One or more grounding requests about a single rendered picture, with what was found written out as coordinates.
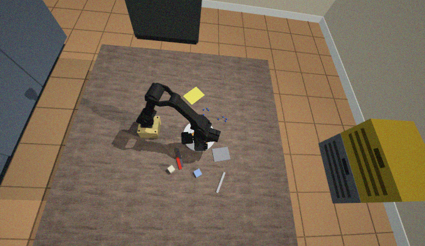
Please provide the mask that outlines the yellow flat square pad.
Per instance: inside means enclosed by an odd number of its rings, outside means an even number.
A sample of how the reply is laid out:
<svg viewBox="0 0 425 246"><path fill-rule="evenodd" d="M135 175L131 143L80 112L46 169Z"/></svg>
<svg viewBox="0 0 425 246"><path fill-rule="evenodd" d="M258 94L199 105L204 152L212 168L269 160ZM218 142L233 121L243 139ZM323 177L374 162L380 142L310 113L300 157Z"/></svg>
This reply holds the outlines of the yellow flat square pad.
<svg viewBox="0 0 425 246"><path fill-rule="evenodd" d="M204 94L197 88L193 88L191 91L186 93L183 97L192 105L199 99L201 99Z"/></svg>

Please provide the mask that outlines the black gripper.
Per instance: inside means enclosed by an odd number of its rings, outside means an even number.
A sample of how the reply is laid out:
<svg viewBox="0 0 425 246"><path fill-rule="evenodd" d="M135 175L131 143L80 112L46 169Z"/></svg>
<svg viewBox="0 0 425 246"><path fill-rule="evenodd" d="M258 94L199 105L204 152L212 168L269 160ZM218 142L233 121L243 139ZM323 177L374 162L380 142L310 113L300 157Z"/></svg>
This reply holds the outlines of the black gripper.
<svg viewBox="0 0 425 246"><path fill-rule="evenodd" d="M210 140L210 139L206 139L206 137L196 137L195 136L195 134L194 134L194 136L192 136L192 134L191 133L188 133L188 132L182 132L181 133L181 136L182 136L182 144L192 144L193 143L193 140L194 140L194 138L195 139L205 139L205 142L214 142L214 141L212 141L212 140Z"/></svg>

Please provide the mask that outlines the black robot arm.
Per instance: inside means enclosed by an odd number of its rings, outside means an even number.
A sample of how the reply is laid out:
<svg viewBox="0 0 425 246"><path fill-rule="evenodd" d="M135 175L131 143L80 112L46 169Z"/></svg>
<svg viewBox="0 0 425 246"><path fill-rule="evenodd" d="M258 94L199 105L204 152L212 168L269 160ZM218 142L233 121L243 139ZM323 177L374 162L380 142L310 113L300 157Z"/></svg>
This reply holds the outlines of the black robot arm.
<svg viewBox="0 0 425 246"><path fill-rule="evenodd" d="M168 101L159 101L163 92L168 92L171 97ZM190 129L194 130L196 137L206 137L212 141L218 142L221 131L212 129L212 123L202 114L197 114L188 104L186 104L181 96L173 92L168 86L161 83L152 83L145 95L147 101L146 107L142 110L136 122L141 124L141 128L152 128L153 118L157 111L154 110L155 105L170 106L175 108L182 116L190 122ZM205 151L208 149L205 139L194 138L194 150Z"/></svg>

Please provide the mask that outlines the white round plate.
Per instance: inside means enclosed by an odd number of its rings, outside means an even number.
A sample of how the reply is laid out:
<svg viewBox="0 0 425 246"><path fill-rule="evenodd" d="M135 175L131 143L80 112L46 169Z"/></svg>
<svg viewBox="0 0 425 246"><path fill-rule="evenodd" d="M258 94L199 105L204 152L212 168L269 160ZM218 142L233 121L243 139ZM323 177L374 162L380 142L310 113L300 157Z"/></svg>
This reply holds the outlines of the white round plate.
<svg viewBox="0 0 425 246"><path fill-rule="evenodd" d="M191 127L191 125L190 125L190 123L185 127L185 129L184 129L184 132L188 132L188 133L193 133L194 132L194 130L192 130L192 129L190 129L190 127ZM208 144L208 149L213 145L213 143L214 142L208 142L207 144ZM193 151L195 151L194 150L194 141L193 141L193 143L192 144L186 144L186 146L189 148L189 149L191 149L191 150L193 150Z"/></svg>

